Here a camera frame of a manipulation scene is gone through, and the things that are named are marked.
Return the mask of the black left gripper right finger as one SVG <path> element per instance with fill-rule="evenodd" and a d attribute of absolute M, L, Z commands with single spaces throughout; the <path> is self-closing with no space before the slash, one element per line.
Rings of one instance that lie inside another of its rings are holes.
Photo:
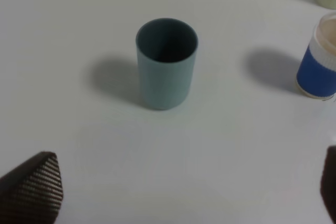
<path fill-rule="evenodd" d="M 324 161 L 324 168 L 320 182 L 320 194 L 326 210 L 335 223 L 335 198 L 336 198 L 336 151 L 335 145 L 329 146 Z"/>

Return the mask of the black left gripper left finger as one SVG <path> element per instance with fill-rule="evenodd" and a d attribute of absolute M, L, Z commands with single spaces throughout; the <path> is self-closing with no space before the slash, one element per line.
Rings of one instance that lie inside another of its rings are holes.
<path fill-rule="evenodd" d="M 40 152 L 1 177 L 1 223 L 55 223 L 63 198 L 57 155 Z"/>

